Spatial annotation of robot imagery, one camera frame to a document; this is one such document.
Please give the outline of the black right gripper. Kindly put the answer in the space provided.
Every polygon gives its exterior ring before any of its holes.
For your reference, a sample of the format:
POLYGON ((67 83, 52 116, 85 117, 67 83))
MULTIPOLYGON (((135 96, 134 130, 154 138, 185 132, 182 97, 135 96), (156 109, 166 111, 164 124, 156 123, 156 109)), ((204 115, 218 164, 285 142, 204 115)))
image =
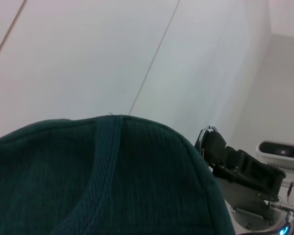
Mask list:
POLYGON ((244 193, 260 194, 267 201, 278 202, 284 171, 255 159, 243 150, 227 146, 219 132, 208 132, 202 145, 202 156, 216 178, 225 180, 222 195, 229 203, 244 193))

